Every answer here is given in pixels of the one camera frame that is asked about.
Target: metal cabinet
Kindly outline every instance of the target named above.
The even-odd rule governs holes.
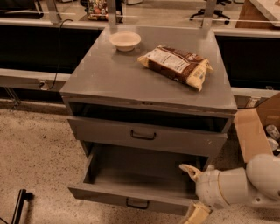
[[[141,47],[126,53],[112,49],[106,39],[120,30],[140,34]],[[200,93],[137,63],[163,42],[212,59],[216,72]],[[227,140],[237,110],[217,55],[214,35],[200,29],[105,28],[60,91],[88,159],[81,181],[69,186],[73,196],[186,214],[197,197],[179,164],[206,167]]]

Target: food package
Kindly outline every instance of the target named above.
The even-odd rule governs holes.
[[[138,58],[145,67],[170,79],[202,89],[206,74],[213,71],[208,59],[191,52],[158,46]]]

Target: open drawer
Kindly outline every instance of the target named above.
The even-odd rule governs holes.
[[[185,215],[196,200],[195,184],[181,163],[203,166],[204,157],[98,144],[81,182],[70,185],[76,199]]]
[[[227,134],[196,129],[74,116],[68,121],[77,140],[205,157],[217,156],[227,140]]]

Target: cabinet top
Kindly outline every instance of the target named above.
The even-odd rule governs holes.
[[[141,43],[131,52],[119,52],[109,42],[111,34],[122,31],[141,36]],[[209,59],[214,72],[206,76],[201,92],[137,62],[139,56],[159,45]],[[237,110],[214,33],[200,28],[106,26],[60,92],[62,96],[177,105],[210,112],[233,114]]]

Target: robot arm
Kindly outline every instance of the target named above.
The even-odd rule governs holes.
[[[179,167],[196,182],[199,201],[212,211],[232,204],[247,204],[253,207],[280,206],[279,157],[256,155],[248,161],[246,170],[241,167],[228,171],[202,172],[188,164],[181,164]]]

